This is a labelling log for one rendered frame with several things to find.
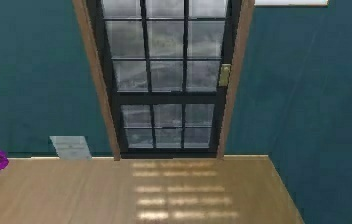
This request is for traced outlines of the grey wall vent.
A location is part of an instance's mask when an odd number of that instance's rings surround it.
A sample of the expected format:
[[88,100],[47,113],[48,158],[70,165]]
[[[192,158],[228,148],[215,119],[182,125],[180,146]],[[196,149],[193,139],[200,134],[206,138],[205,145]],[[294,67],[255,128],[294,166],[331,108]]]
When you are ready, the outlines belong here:
[[60,159],[89,160],[92,158],[84,136],[51,136],[50,140]]

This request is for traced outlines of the white framed picture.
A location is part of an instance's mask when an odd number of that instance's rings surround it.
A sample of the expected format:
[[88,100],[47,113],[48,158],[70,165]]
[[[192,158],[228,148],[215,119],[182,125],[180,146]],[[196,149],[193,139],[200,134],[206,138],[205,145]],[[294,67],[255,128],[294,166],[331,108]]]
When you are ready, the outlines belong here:
[[255,0],[255,6],[327,6],[329,0]]

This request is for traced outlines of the black glass pane door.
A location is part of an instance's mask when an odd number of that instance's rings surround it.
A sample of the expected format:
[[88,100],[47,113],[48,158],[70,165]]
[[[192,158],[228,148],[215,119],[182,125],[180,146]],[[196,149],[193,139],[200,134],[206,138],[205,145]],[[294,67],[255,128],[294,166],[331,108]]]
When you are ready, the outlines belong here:
[[243,0],[85,0],[120,155],[214,157]]

